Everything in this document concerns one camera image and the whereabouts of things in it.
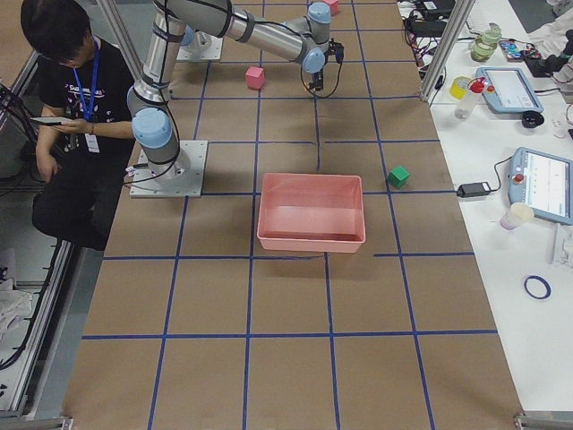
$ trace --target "black t-shirt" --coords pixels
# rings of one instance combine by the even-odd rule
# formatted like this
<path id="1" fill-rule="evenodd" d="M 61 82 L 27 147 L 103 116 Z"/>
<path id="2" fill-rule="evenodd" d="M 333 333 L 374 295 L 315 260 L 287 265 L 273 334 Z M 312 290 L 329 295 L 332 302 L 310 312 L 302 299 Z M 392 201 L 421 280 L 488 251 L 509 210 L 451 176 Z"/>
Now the black t-shirt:
<path id="1" fill-rule="evenodd" d="M 89 105 L 91 93 L 91 75 L 93 60 L 76 69 L 83 88 L 84 99 Z M 43 103 L 53 108 L 67 108 L 72 118 L 84 118 L 83 105 L 73 69 L 53 61 L 38 60 L 39 97 Z M 124 58 L 116 47 L 101 39 L 99 49 L 98 80 L 94 113 L 91 122 L 115 123 L 131 121 L 132 115 L 127 107 L 127 91 L 133 85 L 133 78 Z M 131 153 L 134 139 L 116 139 L 98 136 L 99 153 L 88 152 L 83 134 L 78 135 L 80 148 L 94 157 L 113 156 Z"/>

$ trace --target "plastic bin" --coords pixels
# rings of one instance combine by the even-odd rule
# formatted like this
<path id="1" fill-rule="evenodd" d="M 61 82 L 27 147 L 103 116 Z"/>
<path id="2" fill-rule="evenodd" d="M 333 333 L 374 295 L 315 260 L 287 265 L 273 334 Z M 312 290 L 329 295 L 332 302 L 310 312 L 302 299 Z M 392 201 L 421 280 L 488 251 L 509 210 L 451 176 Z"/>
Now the plastic bin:
<path id="1" fill-rule="evenodd" d="M 269 250 L 355 253 L 366 239 L 360 177 L 265 174 L 257 237 Z"/>

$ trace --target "man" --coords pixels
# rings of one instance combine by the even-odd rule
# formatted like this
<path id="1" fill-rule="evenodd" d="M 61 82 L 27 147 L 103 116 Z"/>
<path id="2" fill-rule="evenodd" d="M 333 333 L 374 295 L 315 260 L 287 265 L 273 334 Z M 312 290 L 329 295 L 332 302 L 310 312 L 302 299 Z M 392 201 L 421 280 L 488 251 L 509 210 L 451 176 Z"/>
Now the man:
<path id="1" fill-rule="evenodd" d="M 88 15 L 73 0 L 24 0 L 21 27 L 41 55 L 41 115 L 70 117 L 39 128 L 36 158 L 46 186 L 34 200 L 32 223 L 103 250 L 133 150 L 126 103 L 133 78 L 119 50 L 92 36 Z M 50 151 L 61 133 L 77 135 L 78 144 L 56 160 Z"/>

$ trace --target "hand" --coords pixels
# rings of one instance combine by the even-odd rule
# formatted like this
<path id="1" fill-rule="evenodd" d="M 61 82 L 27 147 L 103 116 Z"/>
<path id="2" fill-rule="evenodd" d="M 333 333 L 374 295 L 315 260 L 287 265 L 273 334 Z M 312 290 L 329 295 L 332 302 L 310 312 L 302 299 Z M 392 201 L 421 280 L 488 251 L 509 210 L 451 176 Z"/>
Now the hand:
<path id="1" fill-rule="evenodd" d="M 56 125 L 54 128 L 62 133 L 66 134 L 81 134 L 81 133 L 90 133 L 91 132 L 91 123 L 88 123 L 83 118 L 73 119 L 70 121 L 66 121 L 61 125 Z"/>
<path id="2" fill-rule="evenodd" d="M 46 184 L 48 184 L 52 177 L 57 173 L 59 170 L 59 166 L 57 165 L 57 161 L 54 157 L 50 154 L 45 155 L 37 155 L 36 156 L 36 165 L 38 166 L 39 175 L 42 176 L 42 179 Z"/>

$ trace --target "plastic cup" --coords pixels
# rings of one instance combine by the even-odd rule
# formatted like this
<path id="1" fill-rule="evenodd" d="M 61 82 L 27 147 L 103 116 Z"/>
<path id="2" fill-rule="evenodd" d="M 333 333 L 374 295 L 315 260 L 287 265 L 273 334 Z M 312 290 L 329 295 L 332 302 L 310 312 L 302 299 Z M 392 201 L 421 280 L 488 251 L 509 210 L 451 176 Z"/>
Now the plastic cup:
<path id="1" fill-rule="evenodd" d="M 501 218 L 500 225 L 506 230 L 513 230 L 534 218 L 534 210 L 525 203 L 513 203 Z"/>

